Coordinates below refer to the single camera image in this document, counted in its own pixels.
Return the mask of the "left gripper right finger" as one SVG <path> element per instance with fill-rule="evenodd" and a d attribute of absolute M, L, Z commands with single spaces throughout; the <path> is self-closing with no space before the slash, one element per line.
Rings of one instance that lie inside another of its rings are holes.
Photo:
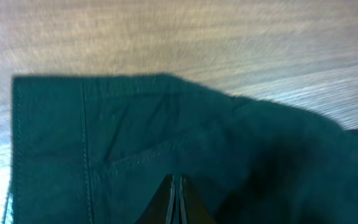
<path fill-rule="evenodd" d="M 180 179 L 179 214 L 181 224 L 216 224 L 188 175 Z"/>

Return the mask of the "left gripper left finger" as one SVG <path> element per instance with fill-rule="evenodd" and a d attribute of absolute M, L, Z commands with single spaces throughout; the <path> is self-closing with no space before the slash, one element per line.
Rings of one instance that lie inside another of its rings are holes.
<path fill-rule="evenodd" d="M 135 224 L 173 224 L 175 218 L 175 181 L 164 177 L 146 209 Z"/>

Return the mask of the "black t-shirt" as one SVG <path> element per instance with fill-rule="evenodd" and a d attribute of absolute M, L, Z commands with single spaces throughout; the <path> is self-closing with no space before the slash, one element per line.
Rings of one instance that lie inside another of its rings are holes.
<path fill-rule="evenodd" d="M 171 75 L 15 77 L 12 151 L 14 223 L 358 223 L 358 129 Z"/>

